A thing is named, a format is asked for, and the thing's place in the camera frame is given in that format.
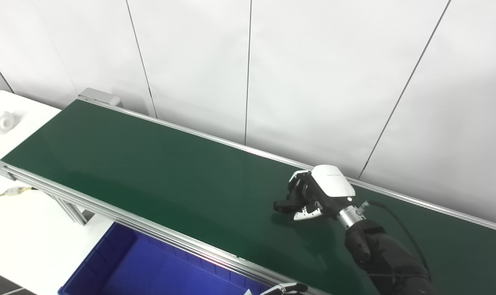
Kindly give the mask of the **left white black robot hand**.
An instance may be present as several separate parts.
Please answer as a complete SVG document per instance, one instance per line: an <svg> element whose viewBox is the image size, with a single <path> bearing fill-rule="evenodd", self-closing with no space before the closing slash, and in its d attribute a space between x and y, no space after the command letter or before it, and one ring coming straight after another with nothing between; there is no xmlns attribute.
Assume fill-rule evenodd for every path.
<svg viewBox="0 0 496 295"><path fill-rule="evenodd" d="M306 284L298 282L276 284L260 293L261 295L304 295L308 291Z"/></svg>

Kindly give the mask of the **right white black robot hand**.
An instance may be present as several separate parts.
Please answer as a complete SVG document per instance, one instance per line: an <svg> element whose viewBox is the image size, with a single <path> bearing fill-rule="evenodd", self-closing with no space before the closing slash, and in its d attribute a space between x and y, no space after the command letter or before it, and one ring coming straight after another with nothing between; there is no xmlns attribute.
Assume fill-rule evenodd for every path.
<svg viewBox="0 0 496 295"><path fill-rule="evenodd" d="M297 170L289 180L288 190L289 215L295 222L325 216L349 228L360 220L353 204L355 190L336 166Z"/></svg>

